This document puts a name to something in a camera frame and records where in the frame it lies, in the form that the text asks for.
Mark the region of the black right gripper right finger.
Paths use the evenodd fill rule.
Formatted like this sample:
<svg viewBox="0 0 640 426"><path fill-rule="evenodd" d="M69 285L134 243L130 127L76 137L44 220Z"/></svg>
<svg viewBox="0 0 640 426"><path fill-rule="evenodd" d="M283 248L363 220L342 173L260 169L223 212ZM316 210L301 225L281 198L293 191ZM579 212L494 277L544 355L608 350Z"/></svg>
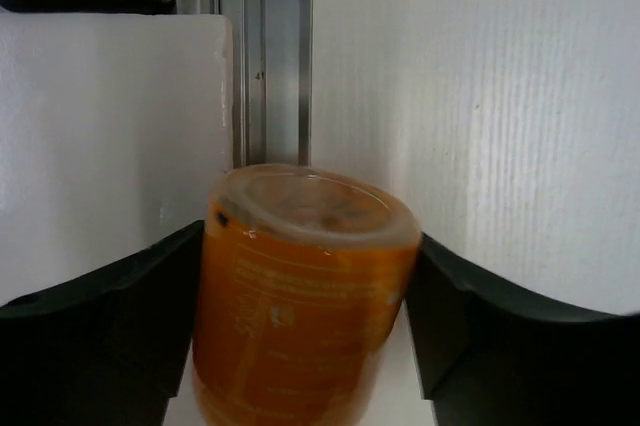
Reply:
<svg viewBox="0 0 640 426"><path fill-rule="evenodd" d="M424 237L406 295L440 425L635 425L639 317L551 299Z"/></svg>

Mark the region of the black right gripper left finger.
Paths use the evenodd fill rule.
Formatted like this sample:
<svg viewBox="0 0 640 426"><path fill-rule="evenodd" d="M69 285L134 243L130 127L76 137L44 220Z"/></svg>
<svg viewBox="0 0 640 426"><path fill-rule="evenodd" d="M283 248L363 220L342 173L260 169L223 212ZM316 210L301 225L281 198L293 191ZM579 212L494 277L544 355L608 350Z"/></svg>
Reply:
<svg viewBox="0 0 640 426"><path fill-rule="evenodd" d="M204 223L1 308L4 425L160 425L180 388Z"/></svg>

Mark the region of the orange juice bottle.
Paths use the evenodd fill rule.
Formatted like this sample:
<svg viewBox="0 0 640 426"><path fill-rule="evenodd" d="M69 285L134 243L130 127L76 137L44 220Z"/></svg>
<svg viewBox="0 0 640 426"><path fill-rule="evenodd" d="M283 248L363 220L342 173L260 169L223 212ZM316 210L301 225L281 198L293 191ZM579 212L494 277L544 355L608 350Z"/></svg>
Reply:
<svg viewBox="0 0 640 426"><path fill-rule="evenodd" d="M402 201L340 174L225 174L209 197L192 343L205 422L358 423L420 238Z"/></svg>

